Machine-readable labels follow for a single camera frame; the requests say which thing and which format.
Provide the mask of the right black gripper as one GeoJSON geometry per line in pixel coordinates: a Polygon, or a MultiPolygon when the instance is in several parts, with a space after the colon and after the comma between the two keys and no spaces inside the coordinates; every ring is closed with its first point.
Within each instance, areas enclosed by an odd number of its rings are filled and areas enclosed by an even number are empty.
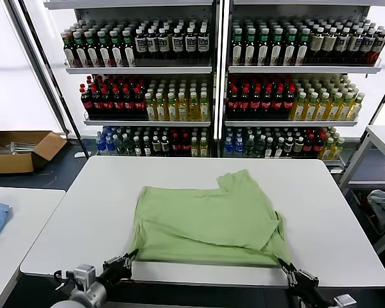
{"type": "Polygon", "coordinates": [[[306,307],[335,307],[334,299],[325,298],[318,290],[318,280],[308,278],[310,274],[297,269],[292,262],[278,258],[282,271],[286,275],[289,295],[306,307]]]}

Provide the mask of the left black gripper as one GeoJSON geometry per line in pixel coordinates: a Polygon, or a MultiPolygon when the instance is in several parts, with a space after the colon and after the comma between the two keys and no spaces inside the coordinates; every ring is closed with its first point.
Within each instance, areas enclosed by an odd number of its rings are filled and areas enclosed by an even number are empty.
{"type": "Polygon", "coordinates": [[[114,286],[122,280],[132,278],[132,262],[135,260],[138,249],[127,252],[122,256],[113,257],[103,263],[103,272],[98,282],[104,286],[114,286]]]}

